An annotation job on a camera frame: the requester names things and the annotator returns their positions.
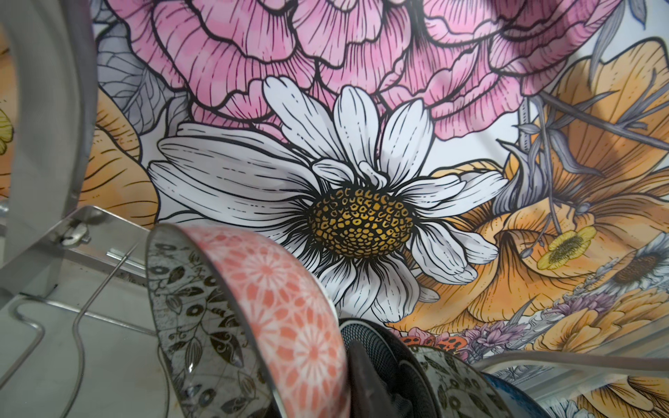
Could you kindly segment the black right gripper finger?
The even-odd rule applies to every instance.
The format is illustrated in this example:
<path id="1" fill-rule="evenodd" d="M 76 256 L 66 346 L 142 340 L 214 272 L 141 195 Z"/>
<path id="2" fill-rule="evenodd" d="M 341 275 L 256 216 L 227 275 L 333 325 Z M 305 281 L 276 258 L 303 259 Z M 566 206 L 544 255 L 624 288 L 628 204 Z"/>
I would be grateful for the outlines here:
<path id="1" fill-rule="evenodd" d="M 352 341 L 348 347 L 348 382 L 351 388 L 353 418 L 396 418 L 390 395 L 383 386 L 362 343 Z"/>

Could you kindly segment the dark blue petal bowl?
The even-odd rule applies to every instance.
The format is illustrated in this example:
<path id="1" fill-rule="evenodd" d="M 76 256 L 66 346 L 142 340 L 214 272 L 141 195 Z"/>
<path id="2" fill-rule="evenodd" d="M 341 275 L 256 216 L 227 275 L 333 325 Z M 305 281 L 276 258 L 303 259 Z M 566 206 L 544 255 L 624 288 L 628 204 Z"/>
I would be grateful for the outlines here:
<path id="1" fill-rule="evenodd" d="M 347 352 L 352 341 L 362 343 L 398 417 L 441 417 L 420 364 L 398 337 L 362 319 L 341 319 L 339 329 Z"/>

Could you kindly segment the black leaf pattern bowl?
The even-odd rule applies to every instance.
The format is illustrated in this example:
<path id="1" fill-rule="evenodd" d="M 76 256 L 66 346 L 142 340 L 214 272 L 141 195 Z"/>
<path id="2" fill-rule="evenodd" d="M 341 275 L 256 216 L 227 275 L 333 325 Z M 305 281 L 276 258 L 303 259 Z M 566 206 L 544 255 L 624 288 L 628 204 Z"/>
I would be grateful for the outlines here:
<path id="1" fill-rule="evenodd" d="M 512 418 L 495 388 L 458 357 L 427 346 L 409 350 L 427 378 L 441 417 Z"/>

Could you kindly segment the black leaf pink-outside bowl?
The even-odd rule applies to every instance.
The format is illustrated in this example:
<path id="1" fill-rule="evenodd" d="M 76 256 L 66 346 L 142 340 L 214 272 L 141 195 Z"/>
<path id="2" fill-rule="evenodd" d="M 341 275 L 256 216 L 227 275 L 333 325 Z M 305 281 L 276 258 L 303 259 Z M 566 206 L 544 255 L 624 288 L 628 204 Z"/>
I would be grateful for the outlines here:
<path id="1" fill-rule="evenodd" d="M 146 280 L 184 416 L 349 416 L 336 310 L 273 240 L 230 226 L 160 224 L 146 241 Z"/>

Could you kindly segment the blue floral bowl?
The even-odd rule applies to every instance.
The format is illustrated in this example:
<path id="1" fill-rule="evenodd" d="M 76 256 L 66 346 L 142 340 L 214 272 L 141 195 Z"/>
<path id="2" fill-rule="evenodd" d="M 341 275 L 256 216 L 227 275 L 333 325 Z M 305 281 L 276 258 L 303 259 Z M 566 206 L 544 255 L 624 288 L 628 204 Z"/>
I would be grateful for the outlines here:
<path id="1" fill-rule="evenodd" d="M 550 418 L 550 415 L 529 395 L 507 381 L 483 373 L 484 378 L 499 393 L 513 417 L 517 418 Z"/>

